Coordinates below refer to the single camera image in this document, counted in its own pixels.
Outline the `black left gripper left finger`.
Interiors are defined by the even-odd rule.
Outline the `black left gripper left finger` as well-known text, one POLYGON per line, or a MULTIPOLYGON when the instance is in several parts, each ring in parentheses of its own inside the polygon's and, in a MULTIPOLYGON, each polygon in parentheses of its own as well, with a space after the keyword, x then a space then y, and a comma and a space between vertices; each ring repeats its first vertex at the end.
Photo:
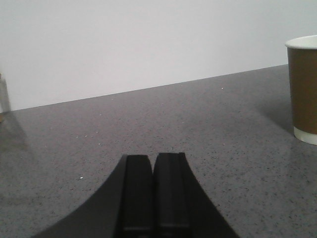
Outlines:
POLYGON ((146 155, 123 155, 102 186, 38 238, 152 238, 153 177, 146 155))

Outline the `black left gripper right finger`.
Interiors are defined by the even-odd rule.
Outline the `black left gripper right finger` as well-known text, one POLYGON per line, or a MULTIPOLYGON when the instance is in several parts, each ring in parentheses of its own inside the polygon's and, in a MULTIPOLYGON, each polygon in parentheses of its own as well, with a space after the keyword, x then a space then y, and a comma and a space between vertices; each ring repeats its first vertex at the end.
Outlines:
POLYGON ((154 166, 158 238, 236 238, 194 176, 184 153, 159 153, 154 166))

